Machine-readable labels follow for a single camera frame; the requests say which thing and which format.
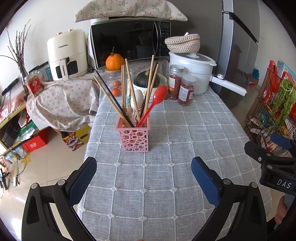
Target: floral microwave cover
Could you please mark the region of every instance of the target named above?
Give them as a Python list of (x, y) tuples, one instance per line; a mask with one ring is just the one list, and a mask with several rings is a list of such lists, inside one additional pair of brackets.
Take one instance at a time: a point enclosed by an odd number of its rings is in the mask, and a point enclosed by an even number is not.
[(76, 22), (103, 17), (153, 17), (187, 21), (187, 17), (165, 0), (95, 0), (76, 15)]

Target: wall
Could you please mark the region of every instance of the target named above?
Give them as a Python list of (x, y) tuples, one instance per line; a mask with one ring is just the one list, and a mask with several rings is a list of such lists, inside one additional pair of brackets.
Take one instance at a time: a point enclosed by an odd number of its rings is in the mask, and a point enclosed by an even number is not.
[[(75, 14), (90, 0), (29, 0), (13, 16), (6, 29), (12, 43), (16, 31), (22, 31), (30, 20), (30, 30), (25, 42), (24, 61), (27, 71), (48, 61), (47, 40), (57, 32), (68, 29), (83, 29), (88, 35), (90, 21), (75, 23)], [(0, 55), (11, 56), (8, 50), (7, 32), (0, 35)], [(17, 64), (6, 57), (0, 57), (0, 91), (19, 76)]]
[(287, 31), (274, 13), (258, 0), (260, 15), (260, 39), (255, 66), (258, 67), (262, 85), (269, 61), (281, 59), (296, 74), (296, 48)]

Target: white bowl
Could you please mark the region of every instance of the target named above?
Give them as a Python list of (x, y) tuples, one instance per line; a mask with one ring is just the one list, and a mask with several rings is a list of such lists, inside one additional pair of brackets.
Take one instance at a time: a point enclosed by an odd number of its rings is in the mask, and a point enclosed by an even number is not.
[[(166, 86), (168, 86), (168, 81), (167, 81), (166, 77), (164, 77), (164, 76), (161, 75), (161, 74), (158, 74), (158, 75), (159, 75), (159, 79), (160, 79), (160, 81), (159, 81), (159, 86), (162, 86), (162, 85), (166, 85)], [(140, 91), (142, 91), (143, 96), (145, 97), (146, 92), (147, 92), (147, 88), (139, 87), (139, 86), (135, 85), (134, 83), (133, 83), (133, 88), (134, 88), (134, 90), (140, 90)], [(153, 89), (152, 89), (152, 93), (151, 93), (150, 99), (153, 98), (153, 95), (154, 95), (154, 92), (156, 91), (156, 89), (157, 89), (157, 88), (153, 88)]]

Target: hand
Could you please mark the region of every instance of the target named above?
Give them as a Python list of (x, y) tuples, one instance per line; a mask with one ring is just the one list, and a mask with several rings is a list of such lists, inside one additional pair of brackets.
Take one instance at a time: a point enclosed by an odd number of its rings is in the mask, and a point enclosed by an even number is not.
[(282, 196), (281, 199), (279, 200), (279, 204), (278, 204), (278, 207), (277, 207), (277, 210), (276, 210), (276, 215), (274, 217), (274, 220), (278, 224), (281, 224), (281, 222), (283, 221), (283, 218), (287, 214), (287, 207), (284, 204), (284, 199), (285, 199), (285, 196)]

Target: rope basket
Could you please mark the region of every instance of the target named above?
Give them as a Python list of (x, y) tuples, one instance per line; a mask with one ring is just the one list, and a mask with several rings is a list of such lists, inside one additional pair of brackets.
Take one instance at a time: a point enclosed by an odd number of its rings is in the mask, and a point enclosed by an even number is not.
[(165, 44), (173, 53), (197, 53), (200, 49), (200, 36), (188, 34), (165, 39)]

